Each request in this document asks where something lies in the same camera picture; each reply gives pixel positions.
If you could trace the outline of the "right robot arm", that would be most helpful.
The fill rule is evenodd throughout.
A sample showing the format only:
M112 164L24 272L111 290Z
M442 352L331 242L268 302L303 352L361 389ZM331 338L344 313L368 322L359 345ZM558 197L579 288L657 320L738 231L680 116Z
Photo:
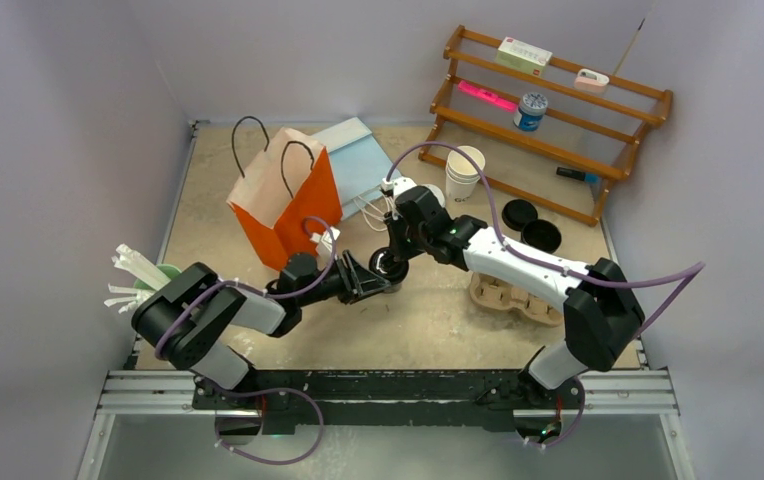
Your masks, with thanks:
M426 253L440 264L509 283L560 311L563 340L537 352L519 381L531 406L546 405L578 374L610 370L645 320L611 260L587 265L562 259L505 239L480 219L452 218L425 186L385 181L380 189L394 201L385 216L393 264Z

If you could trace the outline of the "orange paper bag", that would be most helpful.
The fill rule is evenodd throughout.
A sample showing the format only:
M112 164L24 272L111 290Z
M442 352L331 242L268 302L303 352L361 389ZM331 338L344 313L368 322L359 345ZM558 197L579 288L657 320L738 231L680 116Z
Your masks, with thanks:
M310 240L343 215L327 148L312 136L283 127L238 177L227 204L260 262L279 270L294 253L316 252Z

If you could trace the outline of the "black paper cup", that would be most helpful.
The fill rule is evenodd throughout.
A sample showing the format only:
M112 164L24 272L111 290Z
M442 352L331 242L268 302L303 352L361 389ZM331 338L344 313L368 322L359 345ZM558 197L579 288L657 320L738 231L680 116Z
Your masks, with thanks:
M390 285L384 290L386 294L393 294L398 292L402 288L403 280L391 281Z
M552 222L535 219L523 226L521 240L532 248L552 254L561 246L562 235Z

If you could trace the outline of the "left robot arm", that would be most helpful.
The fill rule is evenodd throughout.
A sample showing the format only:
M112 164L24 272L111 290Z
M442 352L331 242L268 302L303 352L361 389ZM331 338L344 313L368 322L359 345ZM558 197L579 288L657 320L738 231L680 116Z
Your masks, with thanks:
M277 279L259 292L222 281L201 262L192 264L139 306L131 326L159 359L217 384L230 408L255 399L252 363L221 341L230 325L280 338L302 320L305 306L336 298L349 305L384 292L389 279L359 264L349 251L324 269L309 253L292 255Z

